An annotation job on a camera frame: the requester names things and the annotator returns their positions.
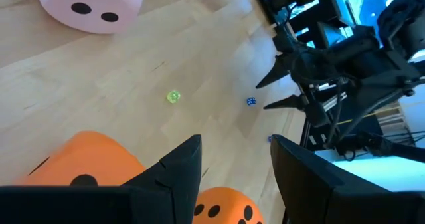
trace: small blue die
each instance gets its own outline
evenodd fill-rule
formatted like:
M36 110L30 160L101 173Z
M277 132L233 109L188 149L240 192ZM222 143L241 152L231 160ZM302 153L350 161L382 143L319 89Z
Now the small blue die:
M254 98L254 97L251 97L251 98L248 98L248 99L246 100L246 103L247 103L247 105L248 105L248 106L254 106L254 105L256 105L256 104L257 104L257 100L255 100L255 98Z

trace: light wood floor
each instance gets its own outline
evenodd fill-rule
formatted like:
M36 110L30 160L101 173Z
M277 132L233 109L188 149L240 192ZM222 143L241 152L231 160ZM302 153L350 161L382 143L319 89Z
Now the light wood floor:
M296 91L289 79L254 88L274 62L272 36L255 0L145 0L112 36L65 27L38 0L0 0L0 184L80 130L115 138L148 167L200 133L201 189L238 189L279 223L267 137L298 142L304 115L262 110ZM171 90L182 94L174 105Z

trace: wooden floor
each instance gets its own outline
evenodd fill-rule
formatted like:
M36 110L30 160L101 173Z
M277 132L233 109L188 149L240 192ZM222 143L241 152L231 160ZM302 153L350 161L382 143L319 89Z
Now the wooden floor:
M0 17L1 184L80 130L115 138L146 166L202 134L201 189L238 189L279 223L267 137L298 142L304 115L262 110L296 86L254 88L276 53L255 0L145 0L137 23L112 36L65 27L38 0L0 0ZM171 90L182 94L174 105Z

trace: pink foam die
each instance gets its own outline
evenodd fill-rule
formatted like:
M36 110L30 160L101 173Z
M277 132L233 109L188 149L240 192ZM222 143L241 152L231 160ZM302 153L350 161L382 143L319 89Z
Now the pink foam die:
M124 31L143 0L40 0L52 17L75 29L110 34Z

